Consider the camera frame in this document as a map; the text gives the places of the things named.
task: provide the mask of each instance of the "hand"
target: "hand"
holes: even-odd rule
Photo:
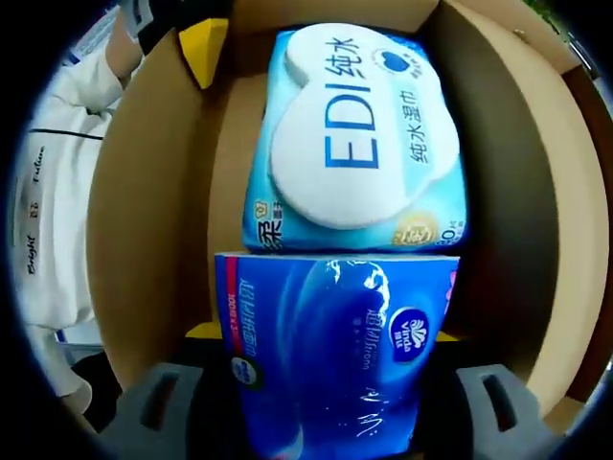
[[[143,50],[128,35],[124,12],[119,11],[106,45],[106,62],[123,87],[129,83],[132,72],[139,66],[142,58]]]

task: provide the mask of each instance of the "white hoodie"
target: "white hoodie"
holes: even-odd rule
[[[91,387],[72,372],[55,332],[93,317],[85,261],[92,176],[108,107],[122,94],[104,49],[63,67],[37,108],[15,170],[13,269],[23,320],[58,396],[84,411]]]

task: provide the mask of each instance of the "brown cardboard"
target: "brown cardboard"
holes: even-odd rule
[[[526,42],[546,58],[560,74],[579,65],[579,58],[568,45],[523,1],[458,0],[458,3],[488,17],[508,31],[520,33]]]
[[[562,435],[573,425],[582,410],[583,404],[581,402],[568,397],[562,398],[544,418],[544,422],[553,433]]]
[[[462,5],[435,3],[239,1],[216,81],[204,92],[175,33],[151,52],[102,145],[88,219],[90,288],[123,387],[211,317],[212,257],[241,249],[275,29],[338,20],[413,32],[427,19],[419,34],[461,131],[474,208],[452,319],[500,350],[543,413],[561,399],[594,328],[607,270],[594,145],[563,66],[550,65],[548,52]]]
[[[577,67],[562,76],[573,93],[594,141],[601,163],[607,196],[613,195],[613,121],[606,104],[587,72]],[[613,200],[607,200],[609,216]],[[609,220],[609,247],[613,242],[613,226]],[[568,390],[568,396],[586,402],[601,379],[602,371],[613,355],[613,272],[607,273],[601,312],[581,367]]]

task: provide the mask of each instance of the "light blue wet wipes package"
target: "light blue wet wipes package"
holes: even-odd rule
[[[349,24],[280,33],[243,215],[253,251],[457,244],[455,125],[421,46]]]
[[[272,459],[408,449],[457,258],[216,255],[251,445]]]

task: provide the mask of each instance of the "yellow tag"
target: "yellow tag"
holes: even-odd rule
[[[458,339],[453,335],[449,335],[448,333],[444,333],[440,331],[437,335],[437,342],[457,342]]]
[[[218,321],[198,324],[195,328],[188,332],[187,337],[221,338],[221,325]]]
[[[179,32],[183,57],[190,65],[198,85],[206,89],[213,83],[228,19],[209,18]]]

